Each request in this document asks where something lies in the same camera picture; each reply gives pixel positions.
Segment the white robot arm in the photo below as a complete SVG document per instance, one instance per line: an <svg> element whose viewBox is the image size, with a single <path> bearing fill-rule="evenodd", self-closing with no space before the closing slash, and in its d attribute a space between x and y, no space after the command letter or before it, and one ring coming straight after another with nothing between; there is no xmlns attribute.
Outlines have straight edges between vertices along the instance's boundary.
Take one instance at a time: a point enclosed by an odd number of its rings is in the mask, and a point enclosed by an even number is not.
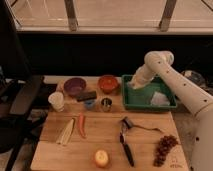
<svg viewBox="0 0 213 171"><path fill-rule="evenodd" d="M130 85L138 89L158 75L198 120L191 157L193 171L213 171L213 96L174 70L170 51L150 51L133 75Z"/></svg>

